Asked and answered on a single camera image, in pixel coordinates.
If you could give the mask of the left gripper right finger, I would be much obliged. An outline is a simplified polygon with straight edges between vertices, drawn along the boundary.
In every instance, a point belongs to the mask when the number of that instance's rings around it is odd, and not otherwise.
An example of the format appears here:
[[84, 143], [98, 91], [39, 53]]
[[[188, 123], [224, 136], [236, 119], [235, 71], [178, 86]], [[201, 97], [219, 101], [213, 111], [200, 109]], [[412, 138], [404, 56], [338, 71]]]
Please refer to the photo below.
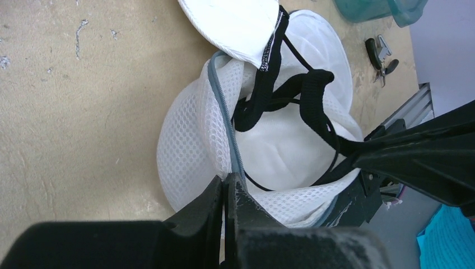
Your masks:
[[225, 191], [224, 268], [391, 268], [382, 242], [361, 228], [287, 228], [247, 193], [237, 173]]

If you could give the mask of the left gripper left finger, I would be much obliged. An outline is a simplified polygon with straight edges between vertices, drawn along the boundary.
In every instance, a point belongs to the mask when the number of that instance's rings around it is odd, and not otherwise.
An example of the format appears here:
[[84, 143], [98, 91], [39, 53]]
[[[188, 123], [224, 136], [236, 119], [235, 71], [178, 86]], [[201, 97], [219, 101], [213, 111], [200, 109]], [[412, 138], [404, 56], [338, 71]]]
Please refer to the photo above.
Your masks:
[[13, 243], [2, 268], [218, 268], [219, 177], [165, 221], [42, 222]]

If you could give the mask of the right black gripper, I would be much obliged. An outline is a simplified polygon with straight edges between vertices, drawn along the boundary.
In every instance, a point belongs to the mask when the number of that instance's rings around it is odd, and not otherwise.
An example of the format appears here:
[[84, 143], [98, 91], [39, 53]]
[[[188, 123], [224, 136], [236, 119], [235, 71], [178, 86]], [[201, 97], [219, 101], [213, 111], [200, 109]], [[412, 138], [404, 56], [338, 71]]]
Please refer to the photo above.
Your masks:
[[382, 205], [401, 203], [400, 182], [474, 217], [473, 101], [367, 146], [353, 163], [362, 171], [337, 197], [327, 227], [360, 226]]

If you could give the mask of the blue-trimmed white mesh laundry bag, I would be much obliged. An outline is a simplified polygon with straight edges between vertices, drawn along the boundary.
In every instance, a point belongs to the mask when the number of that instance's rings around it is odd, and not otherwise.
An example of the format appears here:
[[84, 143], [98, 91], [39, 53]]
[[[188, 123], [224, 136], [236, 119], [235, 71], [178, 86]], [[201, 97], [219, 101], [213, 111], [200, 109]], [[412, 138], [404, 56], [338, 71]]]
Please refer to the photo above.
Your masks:
[[[240, 173], [239, 150], [228, 122], [228, 101], [237, 99], [252, 69], [219, 49], [171, 105], [159, 137], [157, 166], [165, 196], [179, 211], [197, 198], [214, 177]], [[246, 191], [274, 219], [289, 228], [315, 225], [343, 192]]]

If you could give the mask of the white bra with black straps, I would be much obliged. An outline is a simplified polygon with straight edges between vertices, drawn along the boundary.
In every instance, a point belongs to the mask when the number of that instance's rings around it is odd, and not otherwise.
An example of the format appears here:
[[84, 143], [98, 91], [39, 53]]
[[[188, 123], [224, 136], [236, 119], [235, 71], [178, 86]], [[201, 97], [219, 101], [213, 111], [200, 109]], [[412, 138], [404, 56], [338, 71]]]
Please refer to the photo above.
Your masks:
[[359, 174], [362, 145], [350, 116], [352, 76], [342, 42], [322, 15], [278, 1], [180, 1], [196, 30], [252, 71], [228, 122], [252, 191], [335, 191]]

